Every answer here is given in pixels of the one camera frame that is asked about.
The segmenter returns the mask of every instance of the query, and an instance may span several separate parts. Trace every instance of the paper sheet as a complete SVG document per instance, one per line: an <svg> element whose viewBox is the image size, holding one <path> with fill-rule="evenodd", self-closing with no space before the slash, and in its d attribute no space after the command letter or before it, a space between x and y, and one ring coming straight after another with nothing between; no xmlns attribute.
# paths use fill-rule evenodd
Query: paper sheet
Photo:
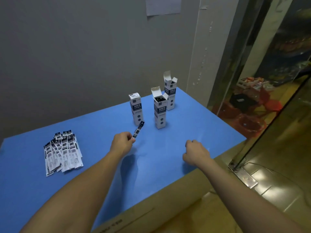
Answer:
<svg viewBox="0 0 311 233"><path fill-rule="evenodd" d="M146 0L147 16L177 14L181 11L181 0Z"/></svg>

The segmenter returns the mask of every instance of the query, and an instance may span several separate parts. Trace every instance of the stack of packets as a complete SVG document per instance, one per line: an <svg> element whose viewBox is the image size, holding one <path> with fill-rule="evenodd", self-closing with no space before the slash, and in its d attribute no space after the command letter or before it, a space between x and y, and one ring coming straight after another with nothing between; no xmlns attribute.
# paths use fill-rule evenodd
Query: stack of packets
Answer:
<svg viewBox="0 0 311 233"><path fill-rule="evenodd" d="M44 153L46 176L83 167L82 154L71 130L55 133L54 139L44 146Z"/></svg>

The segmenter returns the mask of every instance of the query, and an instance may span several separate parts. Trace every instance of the human hand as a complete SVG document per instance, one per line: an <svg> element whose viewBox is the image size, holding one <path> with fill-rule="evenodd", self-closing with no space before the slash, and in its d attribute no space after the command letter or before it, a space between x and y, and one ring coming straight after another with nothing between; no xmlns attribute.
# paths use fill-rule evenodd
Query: human hand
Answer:
<svg viewBox="0 0 311 233"><path fill-rule="evenodd" d="M210 159L210 153L204 146L196 141L186 141L186 152L183 154L183 160L190 165L198 166L204 159Z"/></svg>
<svg viewBox="0 0 311 233"><path fill-rule="evenodd" d="M122 158L130 151L135 141L135 138L132 139L132 134L130 132L115 134L111 143L110 152L116 153Z"/></svg>

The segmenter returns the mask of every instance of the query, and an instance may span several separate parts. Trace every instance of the right arm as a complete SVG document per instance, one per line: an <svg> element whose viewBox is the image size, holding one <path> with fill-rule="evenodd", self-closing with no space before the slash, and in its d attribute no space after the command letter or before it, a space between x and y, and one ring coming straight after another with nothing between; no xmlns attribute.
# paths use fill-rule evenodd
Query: right arm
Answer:
<svg viewBox="0 0 311 233"><path fill-rule="evenodd" d="M232 178L196 140L186 142L183 160L205 174L243 232L304 232L282 211Z"/></svg>

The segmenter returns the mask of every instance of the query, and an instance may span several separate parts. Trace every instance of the tall narrow box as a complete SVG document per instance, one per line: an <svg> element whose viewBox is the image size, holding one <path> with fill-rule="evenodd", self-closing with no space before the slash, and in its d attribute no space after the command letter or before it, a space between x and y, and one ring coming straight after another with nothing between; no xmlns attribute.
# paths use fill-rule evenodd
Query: tall narrow box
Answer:
<svg viewBox="0 0 311 233"><path fill-rule="evenodd" d="M130 104L133 114L133 120L136 126L140 124L140 121L144 120L142 115L142 102L138 93L128 95L130 97Z"/></svg>
<svg viewBox="0 0 311 233"><path fill-rule="evenodd" d="M155 109L155 125L157 129L166 126L166 106L168 94L162 95L160 87L151 88Z"/></svg>
<svg viewBox="0 0 311 233"><path fill-rule="evenodd" d="M176 87L177 87L177 78L171 78L171 71L166 71L163 74L164 78L164 90L165 93L168 94L169 98L167 101L167 110L171 110L175 107L175 94L176 94Z"/></svg>

